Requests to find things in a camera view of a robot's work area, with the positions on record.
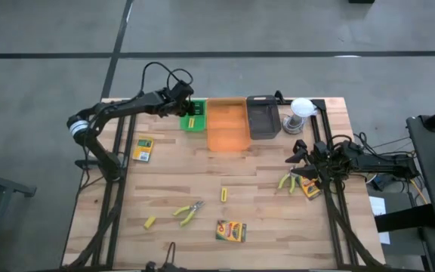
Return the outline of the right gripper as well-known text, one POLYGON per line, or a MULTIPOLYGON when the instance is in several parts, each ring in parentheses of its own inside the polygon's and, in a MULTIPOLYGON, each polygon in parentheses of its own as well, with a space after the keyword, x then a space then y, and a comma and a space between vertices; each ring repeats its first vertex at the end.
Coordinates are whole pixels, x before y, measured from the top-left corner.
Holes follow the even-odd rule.
POLYGON ((299 163, 307 157, 309 164, 304 167, 293 168, 291 170, 293 175, 314 180, 317 178, 334 178, 339 174, 339 155, 337 154, 325 157, 318 157, 314 153, 308 155, 307 145, 301 139, 295 141, 292 152, 293 155, 285 160, 286 163, 299 163))

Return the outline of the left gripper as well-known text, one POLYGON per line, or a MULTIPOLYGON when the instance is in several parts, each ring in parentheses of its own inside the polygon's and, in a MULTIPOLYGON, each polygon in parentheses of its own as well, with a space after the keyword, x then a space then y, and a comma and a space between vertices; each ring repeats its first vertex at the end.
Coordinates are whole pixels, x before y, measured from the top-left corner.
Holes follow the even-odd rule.
POLYGON ((193 111, 193 105, 195 108, 204 108, 205 100, 191 101, 189 94, 179 94, 177 97, 164 96, 163 102, 156 108, 156 115, 160 117, 169 115, 183 117, 185 115, 203 116, 205 114, 203 109, 193 111))

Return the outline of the yellow green crayon box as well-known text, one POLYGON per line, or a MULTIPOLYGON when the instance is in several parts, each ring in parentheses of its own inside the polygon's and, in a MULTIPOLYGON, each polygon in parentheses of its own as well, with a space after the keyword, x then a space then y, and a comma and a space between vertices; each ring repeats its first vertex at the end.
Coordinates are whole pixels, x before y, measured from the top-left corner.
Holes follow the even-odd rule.
POLYGON ((217 240, 244 243, 246 241, 247 224, 238 221, 218 220, 215 232, 217 240))
POLYGON ((316 185, 317 181, 317 179, 310 180, 303 176, 299 177, 300 187, 309 200, 315 199, 321 194, 321 190, 316 185))
POLYGON ((154 145, 153 138, 140 137, 132 154, 132 159, 138 162, 149 162, 154 145))

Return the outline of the green plastic basket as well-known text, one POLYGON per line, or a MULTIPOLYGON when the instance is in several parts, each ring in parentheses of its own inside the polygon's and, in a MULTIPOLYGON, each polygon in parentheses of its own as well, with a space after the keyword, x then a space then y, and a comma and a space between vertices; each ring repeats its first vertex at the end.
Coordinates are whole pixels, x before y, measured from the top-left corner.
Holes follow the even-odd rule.
POLYGON ((205 100, 205 107, 204 108, 195 108, 194 109, 203 109, 205 111, 205 114, 203 116, 189 116, 185 115, 184 117, 180 118, 180 129, 183 131, 192 131, 192 132, 199 132, 204 131, 206 129, 206 100, 205 100), (196 125, 194 129, 188 129, 188 122, 189 118, 194 117, 196 119, 196 125))

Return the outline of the orange plastic bin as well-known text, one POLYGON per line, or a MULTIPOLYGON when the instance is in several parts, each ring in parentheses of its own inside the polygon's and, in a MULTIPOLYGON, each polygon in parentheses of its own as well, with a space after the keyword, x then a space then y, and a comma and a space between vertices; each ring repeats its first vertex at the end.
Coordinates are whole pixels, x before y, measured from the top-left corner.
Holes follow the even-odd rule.
POLYGON ((251 144, 246 99, 209 98, 207 106, 207 145, 213 152, 241 152, 251 144))

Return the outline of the white mushroom lamp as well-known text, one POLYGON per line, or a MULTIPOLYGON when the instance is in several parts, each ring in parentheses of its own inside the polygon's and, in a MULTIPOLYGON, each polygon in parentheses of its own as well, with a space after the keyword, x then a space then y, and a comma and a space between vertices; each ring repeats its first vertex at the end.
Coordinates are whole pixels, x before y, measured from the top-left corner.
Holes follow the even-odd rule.
POLYGON ((306 98, 296 98, 291 102, 292 114, 282 121, 282 128, 288 134, 299 134, 311 116, 317 114, 316 106, 306 98))

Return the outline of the dark grey plastic bin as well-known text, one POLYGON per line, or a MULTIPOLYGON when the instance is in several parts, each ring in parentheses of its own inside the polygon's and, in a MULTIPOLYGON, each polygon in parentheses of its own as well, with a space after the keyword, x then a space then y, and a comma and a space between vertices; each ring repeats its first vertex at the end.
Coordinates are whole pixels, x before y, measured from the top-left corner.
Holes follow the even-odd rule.
POLYGON ((278 105, 273 95, 249 96, 246 99, 252 140, 269 140, 281 131, 278 105))

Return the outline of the blue device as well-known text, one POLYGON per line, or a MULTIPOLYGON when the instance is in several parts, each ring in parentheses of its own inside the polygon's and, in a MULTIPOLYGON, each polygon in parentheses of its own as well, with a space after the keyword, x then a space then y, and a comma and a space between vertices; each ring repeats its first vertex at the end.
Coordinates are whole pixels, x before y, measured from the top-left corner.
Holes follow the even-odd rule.
POLYGON ((376 175, 370 182, 372 187, 377 191, 382 191, 385 188, 387 181, 384 175, 376 175))

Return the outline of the white paper sheet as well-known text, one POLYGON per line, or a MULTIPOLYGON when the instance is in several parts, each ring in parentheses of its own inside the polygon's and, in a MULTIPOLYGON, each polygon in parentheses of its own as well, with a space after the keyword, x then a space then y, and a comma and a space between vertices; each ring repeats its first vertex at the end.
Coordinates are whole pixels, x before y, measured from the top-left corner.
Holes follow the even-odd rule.
MULTIPOLYGON (((385 215, 387 213, 384 198, 370 196, 369 202, 371 203, 374 216, 385 215)), ((390 245, 390 234, 388 232, 379 232, 378 235, 381 244, 390 245)))

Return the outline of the black flat bar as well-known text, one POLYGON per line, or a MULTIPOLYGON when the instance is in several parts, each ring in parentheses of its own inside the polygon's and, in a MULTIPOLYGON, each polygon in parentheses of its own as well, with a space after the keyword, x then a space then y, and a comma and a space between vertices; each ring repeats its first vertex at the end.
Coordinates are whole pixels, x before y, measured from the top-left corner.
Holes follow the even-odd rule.
POLYGON ((376 215, 379 233, 416 227, 435 227, 435 213, 431 204, 416 206, 398 212, 376 215))

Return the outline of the black aluminium frame rails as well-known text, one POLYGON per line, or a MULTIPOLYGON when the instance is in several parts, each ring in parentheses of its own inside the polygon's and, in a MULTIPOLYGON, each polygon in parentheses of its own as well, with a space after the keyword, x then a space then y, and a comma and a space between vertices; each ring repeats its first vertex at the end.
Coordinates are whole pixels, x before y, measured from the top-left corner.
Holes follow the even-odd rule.
POLYGON ((64 264, 78 258, 119 200, 95 264, 140 270, 148 261, 161 264, 175 245, 176 265, 190 270, 335 268, 324 198, 279 185, 295 136, 253 141, 245 98, 212 103, 206 131, 183 131, 176 116, 148 114, 106 125, 100 142, 118 152, 126 179, 109 184, 91 170, 64 264))

